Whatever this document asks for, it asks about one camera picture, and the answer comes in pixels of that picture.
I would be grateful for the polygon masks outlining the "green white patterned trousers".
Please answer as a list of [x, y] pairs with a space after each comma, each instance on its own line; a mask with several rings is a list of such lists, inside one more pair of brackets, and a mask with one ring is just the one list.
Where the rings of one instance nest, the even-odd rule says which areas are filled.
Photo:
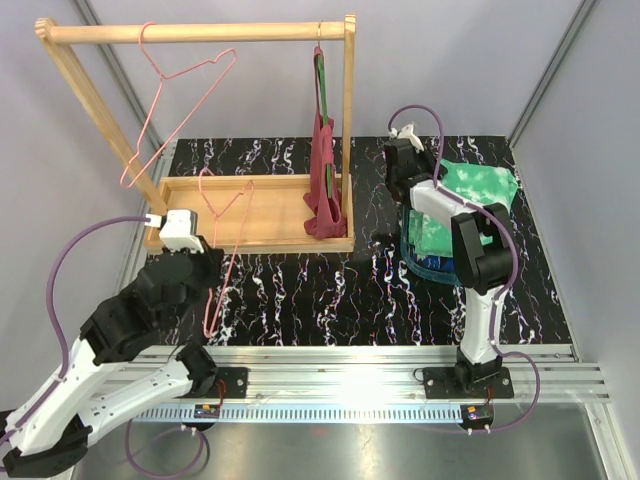
[[[478, 205], [501, 203], [511, 212], [518, 185], [507, 168], [441, 160], [440, 184]], [[426, 213], [409, 210], [408, 241], [420, 261], [427, 256], [452, 258], [449, 228]]]

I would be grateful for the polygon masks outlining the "blue patterned trousers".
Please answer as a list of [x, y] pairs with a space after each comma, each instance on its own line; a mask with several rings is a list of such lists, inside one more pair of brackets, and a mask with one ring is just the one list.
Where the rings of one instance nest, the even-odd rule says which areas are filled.
[[442, 256], [419, 256], [416, 262], [421, 265], [423, 268], [443, 271], [443, 272], [453, 272], [454, 271], [454, 262], [450, 257], [442, 257]]

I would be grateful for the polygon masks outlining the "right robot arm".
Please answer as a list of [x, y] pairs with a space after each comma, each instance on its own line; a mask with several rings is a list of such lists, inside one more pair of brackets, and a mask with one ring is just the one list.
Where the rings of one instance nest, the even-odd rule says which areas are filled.
[[511, 376], [496, 351], [505, 290], [517, 273], [507, 207], [478, 206], [455, 197], [439, 183], [433, 156], [408, 139], [387, 141], [384, 154], [385, 183], [394, 201], [449, 227], [454, 272], [465, 288], [465, 329], [456, 362], [422, 370], [426, 397], [512, 399]]

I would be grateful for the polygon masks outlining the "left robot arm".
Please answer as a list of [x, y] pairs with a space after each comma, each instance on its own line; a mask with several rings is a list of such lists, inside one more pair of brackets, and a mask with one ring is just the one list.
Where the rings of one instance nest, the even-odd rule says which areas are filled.
[[102, 437], [165, 400], [213, 392], [218, 368], [190, 342], [165, 365], [106, 395], [108, 377], [152, 346], [161, 329], [188, 313], [222, 280], [220, 249], [163, 252], [118, 295], [101, 302], [74, 341], [69, 368], [45, 386], [49, 397], [3, 416], [11, 478], [47, 478], [78, 463]]

